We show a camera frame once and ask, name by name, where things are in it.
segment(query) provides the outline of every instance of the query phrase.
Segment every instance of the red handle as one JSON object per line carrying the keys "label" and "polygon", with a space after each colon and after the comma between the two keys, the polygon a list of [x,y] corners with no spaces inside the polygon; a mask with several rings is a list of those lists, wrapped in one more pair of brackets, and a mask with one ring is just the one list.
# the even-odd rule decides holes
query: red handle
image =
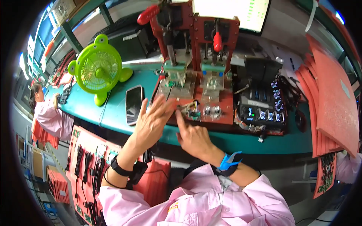
{"label": "red handle", "polygon": [[152,17],[156,16],[160,12],[160,7],[158,5],[152,5],[147,7],[137,18],[139,25],[147,24]]}
{"label": "red handle", "polygon": [[219,32],[216,32],[215,36],[214,36],[214,50],[216,52],[220,52],[222,49],[222,44],[221,44],[221,35]]}

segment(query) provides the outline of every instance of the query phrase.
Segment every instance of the electronic display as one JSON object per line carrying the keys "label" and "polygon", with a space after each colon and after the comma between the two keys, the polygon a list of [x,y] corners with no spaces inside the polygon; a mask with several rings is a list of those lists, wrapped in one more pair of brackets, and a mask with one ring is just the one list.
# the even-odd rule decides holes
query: electronic display
{"label": "electronic display", "polygon": [[143,101],[143,92],[141,86],[136,86],[126,92],[126,119],[128,125],[134,125],[137,122],[139,112]]}
{"label": "electronic display", "polygon": [[270,0],[193,0],[193,12],[201,17],[237,16],[240,29],[261,33],[269,4]]}

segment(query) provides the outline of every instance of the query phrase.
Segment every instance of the blue wrist strap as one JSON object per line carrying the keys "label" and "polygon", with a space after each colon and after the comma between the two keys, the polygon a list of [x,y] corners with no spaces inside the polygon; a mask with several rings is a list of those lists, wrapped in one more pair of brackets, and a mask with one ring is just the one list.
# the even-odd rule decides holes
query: blue wrist strap
{"label": "blue wrist strap", "polygon": [[221,162],[220,167],[218,167],[217,169],[220,171],[224,171],[224,170],[228,170],[230,168],[230,166],[239,164],[242,161],[242,159],[238,162],[233,162],[236,154],[241,154],[241,151],[234,152],[232,155],[228,155],[225,153],[225,157],[224,157],[223,161]]}

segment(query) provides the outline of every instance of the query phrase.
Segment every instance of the blue stool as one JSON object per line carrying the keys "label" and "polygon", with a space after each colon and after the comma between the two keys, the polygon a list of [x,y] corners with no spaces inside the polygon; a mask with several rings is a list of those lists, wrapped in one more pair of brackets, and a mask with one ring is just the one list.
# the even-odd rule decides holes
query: blue stool
{"label": "blue stool", "polygon": [[57,217],[58,212],[51,203],[43,203],[43,205],[48,215]]}

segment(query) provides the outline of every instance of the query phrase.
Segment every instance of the black hair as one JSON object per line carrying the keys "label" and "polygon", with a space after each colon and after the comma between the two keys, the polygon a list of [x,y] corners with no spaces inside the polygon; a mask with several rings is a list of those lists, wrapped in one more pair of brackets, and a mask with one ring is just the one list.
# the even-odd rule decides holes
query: black hair
{"label": "black hair", "polygon": [[35,106],[37,105],[37,102],[35,101],[35,93],[39,92],[41,87],[42,87],[42,84],[39,82],[35,82],[31,86],[29,104],[32,109],[35,109]]}

